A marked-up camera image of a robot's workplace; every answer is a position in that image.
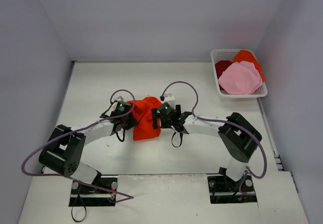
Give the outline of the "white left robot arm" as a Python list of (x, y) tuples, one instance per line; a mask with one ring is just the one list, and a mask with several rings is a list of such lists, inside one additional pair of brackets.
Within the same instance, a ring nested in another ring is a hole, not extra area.
[(88, 193), (96, 193), (101, 187), (101, 173), (81, 161), (83, 148), (101, 138), (118, 135), (127, 127), (137, 124), (129, 112), (132, 104), (117, 100), (113, 102), (110, 116), (103, 113), (94, 126), (76, 132), (65, 125), (57, 126), (49, 138), (49, 145), (43, 148), (38, 161), (55, 173), (83, 182), (83, 188)]

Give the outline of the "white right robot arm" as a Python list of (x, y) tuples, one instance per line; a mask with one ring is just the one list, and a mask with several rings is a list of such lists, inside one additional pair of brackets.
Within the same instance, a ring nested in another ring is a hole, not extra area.
[(172, 129), (180, 135), (200, 134), (219, 137), (231, 159), (223, 177), (223, 183), (230, 190), (241, 185), (246, 167), (262, 140), (261, 134), (239, 113), (232, 113), (225, 120), (194, 116), (181, 112), (180, 105), (174, 108), (168, 103), (151, 110), (154, 129)]

